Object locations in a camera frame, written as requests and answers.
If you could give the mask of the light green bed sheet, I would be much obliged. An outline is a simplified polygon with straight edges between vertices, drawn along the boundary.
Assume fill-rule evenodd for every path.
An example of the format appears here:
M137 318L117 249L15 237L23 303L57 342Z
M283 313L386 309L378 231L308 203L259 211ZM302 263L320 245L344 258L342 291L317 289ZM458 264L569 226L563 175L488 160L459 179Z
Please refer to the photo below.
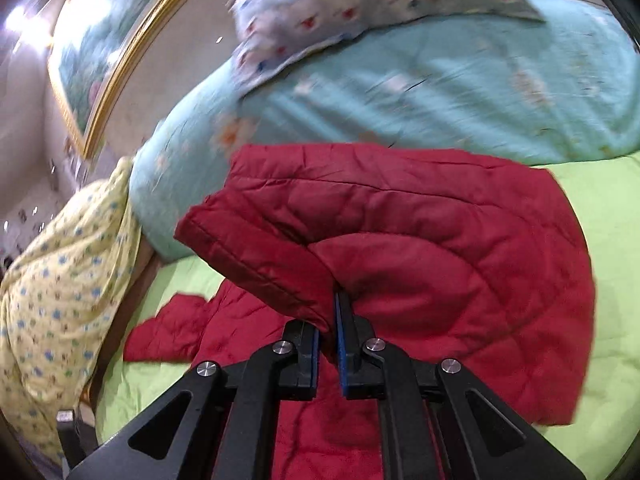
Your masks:
M540 428L587 479L614 472L639 432L639 152L600 162L568 162L552 172L587 239L596 277L596 331L587 379L570 426ZM198 257L160 266L134 300L125 335L177 292L210 299L222 278ZM100 443L139 414L186 364L123 363L122 345L96 401Z

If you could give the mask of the yellow patterned blanket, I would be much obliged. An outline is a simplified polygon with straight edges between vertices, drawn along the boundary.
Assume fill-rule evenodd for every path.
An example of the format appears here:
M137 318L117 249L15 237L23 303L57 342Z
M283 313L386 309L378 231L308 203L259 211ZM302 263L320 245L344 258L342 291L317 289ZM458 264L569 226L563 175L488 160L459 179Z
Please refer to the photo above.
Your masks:
M123 157L73 195L1 283L1 411L55 463L63 456L55 416L78 404L134 274L132 168Z

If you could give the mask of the gold framed picture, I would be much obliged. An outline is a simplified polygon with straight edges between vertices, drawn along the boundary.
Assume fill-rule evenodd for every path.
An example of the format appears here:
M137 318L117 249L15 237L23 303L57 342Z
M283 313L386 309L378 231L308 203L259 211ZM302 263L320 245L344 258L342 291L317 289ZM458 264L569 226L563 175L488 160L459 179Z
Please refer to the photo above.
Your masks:
M66 0L48 71L78 155L91 158L125 84L152 41L188 0Z

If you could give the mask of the teal floral quilt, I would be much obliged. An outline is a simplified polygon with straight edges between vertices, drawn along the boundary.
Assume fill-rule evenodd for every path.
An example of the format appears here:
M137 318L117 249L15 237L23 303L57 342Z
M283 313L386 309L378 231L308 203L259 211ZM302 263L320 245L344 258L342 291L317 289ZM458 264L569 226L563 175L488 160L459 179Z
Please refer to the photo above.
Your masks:
M247 143L367 142L460 148L528 166L639 147L639 55L602 6L530 0L538 22L424 18L311 55L247 94L221 65L160 122L134 159L129 198L166 260L174 229L219 190Z

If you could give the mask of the red quilted puffer jacket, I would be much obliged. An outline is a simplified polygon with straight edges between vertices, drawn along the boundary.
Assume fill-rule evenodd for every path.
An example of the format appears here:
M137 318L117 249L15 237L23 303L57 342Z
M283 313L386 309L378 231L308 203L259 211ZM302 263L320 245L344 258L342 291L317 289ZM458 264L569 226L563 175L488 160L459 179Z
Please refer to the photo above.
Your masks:
M596 286L582 228L549 171L456 150L247 145L175 237L221 274L124 345L128 362L228 365L292 318L321 334L318 396L283 405L277 479L377 479L370 401L338 390L333 294L378 336L456 358L523 418L567 425L588 367Z

